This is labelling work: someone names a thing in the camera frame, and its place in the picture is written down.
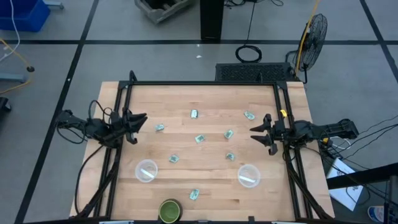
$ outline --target gray box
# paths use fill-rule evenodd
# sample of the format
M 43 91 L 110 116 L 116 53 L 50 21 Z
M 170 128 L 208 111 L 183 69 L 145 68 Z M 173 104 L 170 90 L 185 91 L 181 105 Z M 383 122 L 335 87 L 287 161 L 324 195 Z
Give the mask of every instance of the gray box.
M 151 19 L 152 22 L 158 24 L 179 10 L 193 4 L 195 0 L 174 0 L 175 4 L 172 6 L 164 4 L 165 9 L 153 9 L 149 6 L 146 0 L 134 0 L 134 2 L 136 3 L 136 6 L 145 15 L 147 15 L 149 19 Z

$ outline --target small packet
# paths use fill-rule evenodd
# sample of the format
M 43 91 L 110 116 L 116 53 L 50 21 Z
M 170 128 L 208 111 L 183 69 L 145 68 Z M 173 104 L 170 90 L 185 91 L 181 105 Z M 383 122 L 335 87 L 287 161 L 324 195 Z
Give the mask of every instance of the small packet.
M 192 119 L 198 118 L 198 110 L 191 110 L 191 118 Z
M 156 130 L 156 131 L 161 131 L 161 130 L 163 130 L 163 129 L 164 129 L 164 125 L 163 125 L 163 124 L 155 125 L 155 130 Z
M 178 162 L 179 159 L 180 159 L 180 158 L 178 157 L 178 155 L 175 155 L 175 154 L 172 154 L 172 155 L 169 157 L 169 161 L 172 162 L 172 163 Z
M 203 142 L 204 140 L 205 140 L 205 136 L 202 135 L 202 134 L 200 134 L 200 135 L 198 135 L 198 136 L 195 137 L 195 141 L 196 141 L 197 143 L 201 143 L 201 142 Z
M 231 160 L 231 161 L 235 161 L 235 155 L 234 155 L 233 153 L 228 153 L 228 154 L 226 155 L 226 158 L 229 159 L 229 160 Z
M 254 120 L 255 116 L 254 114 L 250 113 L 249 111 L 245 111 L 243 113 L 249 120 Z
M 189 195 L 189 198 L 191 200 L 196 200 L 199 196 L 199 189 L 193 189 L 191 194 Z
M 228 130 L 227 132 L 224 133 L 224 137 L 226 139 L 230 139 L 234 135 L 234 132 L 232 130 Z

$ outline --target blue bin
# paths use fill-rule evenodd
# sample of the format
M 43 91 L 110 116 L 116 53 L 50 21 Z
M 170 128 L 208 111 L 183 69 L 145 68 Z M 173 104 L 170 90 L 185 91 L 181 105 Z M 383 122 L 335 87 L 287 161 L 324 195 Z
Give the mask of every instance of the blue bin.
M 50 14 L 43 0 L 12 0 L 18 31 L 39 31 Z M 10 0 L 0 0 L 0 29 L 14 30 Z

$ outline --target wooden table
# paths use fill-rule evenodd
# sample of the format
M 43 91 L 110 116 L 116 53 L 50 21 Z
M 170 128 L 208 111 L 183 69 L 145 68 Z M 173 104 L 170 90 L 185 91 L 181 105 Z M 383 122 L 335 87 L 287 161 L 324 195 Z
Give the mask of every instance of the wooden table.
M 117 86 L 117 82 L 102 84 L 98 101 L 104 108 L 113 107 Z M 295 119 L 311 121 L 302 83 L 288 83 L 288 88 Z M 198 110 L 198 119 L 191 119 L 192 109 Z M 281 144 L 279 152 L 270 156 L 266 147 L 250 138 L 258 133 L 249 128 L 260 125 L 266 113 L 277 119 L 271 86 L 133 86 L 130 110 L 134 114 L 147 113 L 149 119 L 136 135 L 137 144 L 124 140 L 112 219 L 155 220 L 161 202 L 175 198 L 183 207 L 182 220 L 247 221 L 248 216 L 255 216 L 256 221 L 294 220 Z M 246 110 L 256 115 L 255 120 L 243 115 Z M 101 111 L 96 110 L 95 116 L 102 117 Z M 156 124 L 164 124 L 165 129 L 155 132 Z M 223 133 L 229 129 L 234 136 L 227 140 Z M 197 144 L 195 136 L 199 134 L 204 134 L 206 140 Z M 308 146 L 317 149 L 315 142 Z M 97 148 L 97 142 L 89 141 L 85 159 Z M 234 162 L 225 158 L 228 152 L 235 154 Z M 172 154 L 180 157 L 176 164 L 168 160 Z M 80 209 L 98 188 L 103 156 L 104 150 L 83 170 Z M 159 167 L 156 179 L 147 184 L 139 182 L 134 174 L 143 159 L 152 159 Z M 302 160 L 309 191 L 334 217 L 319 155 L 302 149 Z M 237 172 L 243 164 L 253 164 L 260 170 L 257 187 L 247 189 L 238 182 Z M 200 189 L 196 201 L 189 199 L 193 189 Z M 299 190 L 298 196 L 305 217 Z M 105 193 L 101 213 L 107 197 Z

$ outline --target clear plastic cup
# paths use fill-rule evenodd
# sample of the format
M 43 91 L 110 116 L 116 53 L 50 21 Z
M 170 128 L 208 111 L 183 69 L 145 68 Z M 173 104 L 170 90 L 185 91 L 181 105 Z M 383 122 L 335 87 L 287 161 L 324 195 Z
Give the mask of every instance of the clear plastic cup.
M 157 165 L 151 159 L 145 159 L 136 166 L 136 177 L 143 183 L 151 182 L 157 175 Z
M 238 180 L 244 187 L 253 188 L 259 185 L 260 179 L 259 169 L 251 164 L 243 165 L 238 170 Z

